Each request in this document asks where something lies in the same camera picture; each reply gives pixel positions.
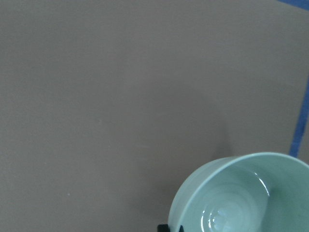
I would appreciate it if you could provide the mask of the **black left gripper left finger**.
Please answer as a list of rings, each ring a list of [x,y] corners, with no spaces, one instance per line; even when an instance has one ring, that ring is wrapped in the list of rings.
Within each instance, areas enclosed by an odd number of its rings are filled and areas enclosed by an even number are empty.
[[[168,224],[159,224],[157,226],[157,232],[170,232]]]

